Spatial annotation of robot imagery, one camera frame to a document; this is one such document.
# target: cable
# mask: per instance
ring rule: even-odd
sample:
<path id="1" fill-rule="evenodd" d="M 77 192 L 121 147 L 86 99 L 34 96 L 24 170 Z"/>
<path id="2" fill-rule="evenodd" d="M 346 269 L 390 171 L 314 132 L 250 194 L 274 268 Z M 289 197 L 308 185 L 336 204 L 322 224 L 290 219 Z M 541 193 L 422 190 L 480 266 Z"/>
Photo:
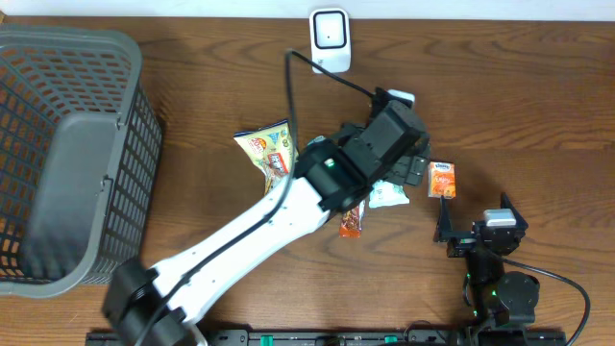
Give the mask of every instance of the cable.
<path id="1" fill-rule="evenodd" d="M 343 79 L 343 78 L 341 78 L 341 77 L 337 77 L 337 76 L 335 76 L 334 74 L 332 74 L 331 72 L 327 71 L 325 68 L 323 68 L 323 67 L 322 67 L 321 65 L 319 65 L 318 63 L 313 62 L 312 60 L 310 60 L 310 59 L 308 59 L 308 58 L 304 57 L 301 53 L 299 53 L 299 52 L 297 52 L 297 51 L 295 51 L 295 50 L 292 50 L 292 49 L 288 50 L 288 52 L 286 52 L 286 55 L 288 56 L 289 54 L 292 54 L 292 55 L 294 55 L 295 57 L 297 57 L 297 58 L 301 59 L 302 61 L 309 63 L 309 64 L 310 64 L 312 67 L 314 67 L 315 69 L 319 70 L 320 72 L 322 72 L 322 73 L 323 73 L 323 74 L 325 74 L 326 76 L 328 76 L 328 77 L 330 77 L 330 78 L 332 78 L 332 79 L 334 79 L 334 80 L 338 81 L 339 83 L 343 84 L 344 86 L 348 86 L 348 87 L 351 87 L 351 88 L 353 88 L 353 89 L 355 89 L 355 90 L 358 90 L 358 91 L 360 91 L 360 92 L 364 93 L 365 95 L 367 95 L 367 96 L 368 96 L 368 97 L 370 97 L 370 98 L 371 98 L 372 96 L 374 96 L 374 93 L 373 93 L 373 92 L 369 92 L 368 90 L 364 89 L 364 88 L 363 88 L 363 87 L 361 87 L 361 86 L 358 86 L 358 85 L 356 85 L 356 84 L 354 84 L 354 83 L 348 82 L 348 81 L 346 81 L 345 79 Z"/>
<path id="2" fill-rule="evenodd" d="M 440 336 L 442 341 L 447 342 L 446 337 L 444 337 L 444 335 L 442 335 L 442 333 L 440 331 L 438 331 L 433 326 L 433 324 L 430 321 L 428 321 L 428 320 L 417 320 L 417 321 L 412 322 L 409 326 L 407 326 L 407 328 L 406 328 L 406 330 L 404 331 L 404 334 L 403 334 L 403 337 L 404 337 L 405 341 L 408 341 L 408 342 L 410 341 L 410 340 L 408 340 L 409 335 L 406 336 L 406 334 L 408 334 L 410 331 L 412 331 L 414 329 L 414 326 L 416 326 L 419 323 L 426 324 L 426 325 L 430 326 L 431 330 L 436 332 L 438 334 L 438 336 Z"/>
<path id="3" fill-rule="evenodd" d="M 284 79 L 285 79 L 285 83 L 286 83 L 286 97 L 287 97 L 287 100 L 288 100 L 288 113 L 290 114 L 290 134 L 292 136 L 293 145 L 294 145 L 295 149 L 297 149 L 297 151 L 298 151 L 299 150 L 299 144 L 298 144 L 299 143 L 299 141 L 298 141 L 299 126 L 297 124 L 297 114 L 295 112 L 295 102 L 294 102 L 293 97 L 292 97 L 292 83 L 291 83 L 291 78 L 290 78 L 290 59 L 292 58 L 292 56 L 295 56 L 295 57 L 301 59 L 302 61 L 307 62 L 308 64 L 312 65 L 314 68 L 318 69 L 319 71 L 321 71 L 325 75 L 333 78 L 334 80 L 338 81 L 339 83 L 341 83 L 341 84 L 343 84 L 345 86 L 348 86 L 348 87 L 351 87 L 353 89 L 356 89 L 356 90 L 358 90 L 358 91 L 368 95 L 369 97 L 372 97 L 373 94 L 371 92 L 367 91 L 366 89 L 360 87 L 360 86 L 357 86 L 357 85 L 355 85 L 355 84 L 353 84 L 351 82 L 348 82 L 348 81 L 346 81 L 343 78 L 335 76 L 331 72 L 327 71 L 326 69 L 324 69 L 323 67 L 318 65 L 316 62 L 313 62 L 310 59 L 304 57 L 301 53 L 299 53 L 299 52 L 297 52 L 295 50 L 292 50 L 292 49 L 288 50 L 286 52 L 286 54 L 284 55 Z M 278 203 L 276 203 L 274 208 L 271 209 L 271 211 L 267 212 L 260 219 L 259 222 L 257 222 L 252 227 L 250 227 L 249 229 L 247 229 L 243 233 L 239 234 L 235 238 L 233 238 L 228 243 L 226 243 L 223 246 L 221 246 L 216 251 L 214 251 L 211 254 L 209 254 L 209 256 L 207 256 L 206 258 L 202 259 L 195 266 L 193 266 L 190 270 L 185 272 L 184 275 L 182 276 L 182 278 L 162 298 L 162 302 L 160 303 L 158 308 L 154 311 L 154 313 L 152 314 L 152 316 L 148 320 L 147 324 L 143 328 L 143 331 L 141 332 L 141 334 L 139 335 L 138 339 L 136 340 L 135 346 L 142 346 L 143 345 L 143 341 L 147 337 L 147 334 L 150 332 L 152 327 L 154 327 L 156 322 L 158 322 L 159 317 L 162 315 L 162 313 L 166 309 L 166 305 L 169 303 L 171 298 L 173 298 L 173 296 L 185 284 L 188 284 L 190 282 L 190 279 L 196 273 L 201 271 L 201 269 L 203 269 L 203 267 L 206 266 L 211 260 L 215 259 L 220 254 L 224 253 L 226 250 L 228 250 L 229 248 L 234 246 L 236 243 L 241 241 L 243 238 L 245 238 L 246 236 L 250 235 L 251 233 L 253 233 L 257 229 L 259 229 L 262 225 L 264 225 L 267 222 L 269 222 L 269 220 L 271 220 L 271 218 L 276 214 L 276 212 L 278 212 L 278 210 L 282 207 L 282 204 L 285 202 L 286 196 L 288 196 L 288 191 L 290 190 L 290 187 L 292 185 L 292 177 L 294 176 L 294 173 L 295 173 L 295 157 L 296 157 L 296 151 L 293 150 L 291 152 L 291 154 L 290 154 L 290 162 L 291 162 L 291 164 L 290 164 L 290 170 L 289 170 L 288 175 L 287 175 L 288 179 L 286 180 L 286 183 L 284 184 L 282 195 L 278 199 Z"/>
<path id="4" fill-rule="evenodd" d="M 566 342 L 566 346 L 571 346 L 575 341 L 577 341 L 578 336 L 581 334 L 581 332 L 583 332 L 583 328 L 585 328 L 585 324 L 587 323 L 587 320 L 589 319 L 589 311 L 591 310 L 591 301 L 589 299 L 589 295 L 587 294 L 585 289 L 580 284 L 577 284 L 577 283 L 575 283 L 574 281 L 572 281 L 572 280 L 570 280 L 568 278 L 565 278 L 565 277 L 563 277 L 561 275 L 557 275 L 557 274 L 552 273 L 550 271 L 547 271 L 545 269 L 540 269 L 540 268 L 537 268 L 537 267 L 533 267 L 531 265 L 523 264 L 523 263 L 520 263 L 518 261 L 511 260 L 511 259 L 505 259 L 502 256 L 499 256 L 499 255 L 495 254 L 493 251 L 491 251 L 489 249 L 485 248 L 485 250 L 487 251 L 487 253 L 491 257 L 493 257 L 493 258 L 495 258 L 495 259 L 497 259 L 497 260 L 499 260 L 501 262 L 504 262 L 504 263 L 510 264 L 510 265 L 514 265 L 516 267 L 519 267 L 519 268 L 522 268 L 522 269 L 526 269 L 526 270 L 532 271 L 534 273 L 542 274 L 542 275 L 548 276 L 548 277 L 550 277 L 552 279 L 560 280 L 561 282 L 563 282 L 565 284 L 569 284 L 570 286 L 576 288 L 580 292 L 580 294 L 583 296 L 583 299 L 585 300 L 585 310 L 583 312 L 583 317 L 581 318 L 580 323 L 578 324 L 577 330 L 572 335 L 572 337 L 568 340 L 568 342 Z"/>

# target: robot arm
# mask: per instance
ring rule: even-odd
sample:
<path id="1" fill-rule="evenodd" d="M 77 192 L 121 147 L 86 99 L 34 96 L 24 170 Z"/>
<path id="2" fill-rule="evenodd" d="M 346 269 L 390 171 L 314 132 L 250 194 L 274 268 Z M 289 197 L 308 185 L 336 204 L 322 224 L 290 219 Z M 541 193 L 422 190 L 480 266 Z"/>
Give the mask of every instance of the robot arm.
<path id="1" fill-rule="evenodd" d="M 356 206 L 377 180 L 420 184 L 428 164 L 429 136 L 405 95 L 409 94 L 377 89 L 367 127 L 346 125 L 334 136 L 336 141 L 309 145 L 295 163 L 294 176 L 287 177 L 291 186 L 283 206 L 239 241 L 239 235 L 277 204 L 284 183 L 179 255 L 149 270 L 138 259 L 115 269 L 103 313 L 123 342 L 133 345 L 146 335 L 144 345 L 204 344 L 194 325 L 227 289 L 269 256 L 314 232 L 335 213 Z M 207 258 L 211 260 L 198 272 L 188 274 Z M 189 282 L 172 294 L 184 276 Z M 159 309 L 160 317 L 151 321 Z"/>

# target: yellow snack bag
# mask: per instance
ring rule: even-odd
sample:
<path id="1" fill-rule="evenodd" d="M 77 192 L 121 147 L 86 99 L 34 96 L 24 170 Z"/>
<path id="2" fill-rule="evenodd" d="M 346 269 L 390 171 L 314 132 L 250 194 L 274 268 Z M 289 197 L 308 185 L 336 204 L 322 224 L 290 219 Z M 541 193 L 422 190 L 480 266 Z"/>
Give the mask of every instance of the yellow snack bag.
<path id="1" fill-rule="evenodd" d="M 455 198 L 455 165 L 446 162 L 430 163 L 430 197 Z"/>
<path id="2" fill-rule="evenodd" d="M 295 148 L 287 120 L 256 131 L 236 133 L 234 140 L 265 175 L 264 194 L 267 194 L 288 174 L 290 164 L 292 164 L 290 162 L 291 153 Z"/>

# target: wooden table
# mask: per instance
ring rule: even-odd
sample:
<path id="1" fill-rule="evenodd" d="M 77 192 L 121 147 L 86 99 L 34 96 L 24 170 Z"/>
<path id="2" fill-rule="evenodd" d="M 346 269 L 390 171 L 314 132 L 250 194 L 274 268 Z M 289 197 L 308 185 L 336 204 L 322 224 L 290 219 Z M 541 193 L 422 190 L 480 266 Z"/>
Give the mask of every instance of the wooden table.
<path id="1" fill-rule="evenodd" d="M 149 265 L 211 235 L 258 200 L 263 177 L 233 140 L 287 116 L 283 52 L 309 54 L 306 20 L 9 17 L 9 23 L 116 29 L 145 57 L 143 84 L 168 123 L 143 260 Z M 615 26 L 356 20 L 344 77 L 416 94 L 433 157 L 453 161 L 459 229 L 506 191 L 530 227 L 512 256 L 570 277 L 592 315 L 578 344 L 615 338 Z M 300 142 L 365 121 L 363 95 L 296 62 Z M 206 325 L 255 329 L 394 329 L 417 319 L 469 318 L 462 259 L 431 242 L 438 203 L 425 185 L 410 206 L 368 210 L 361 239 L 339 218 L 282 249 L 233 286 Z M 539 277 L 536 326 L 569 336 L 583 302 Z M 108 327 L 103 286 L 50 300 L 0 298 L 3 345 L 82 345 Z"/>

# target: gray plastic basket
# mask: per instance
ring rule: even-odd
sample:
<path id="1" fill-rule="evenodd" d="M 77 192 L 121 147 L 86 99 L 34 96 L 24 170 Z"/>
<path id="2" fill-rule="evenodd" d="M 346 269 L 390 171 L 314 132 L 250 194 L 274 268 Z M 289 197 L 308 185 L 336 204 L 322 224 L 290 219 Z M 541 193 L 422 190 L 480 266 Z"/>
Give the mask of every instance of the gray plastic basket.
<path id="1" fill-rule="evenodd" d="M 0 295 L 104 284 L 138 254 L 162 142 L 108 31 L 0 27 Z"/>

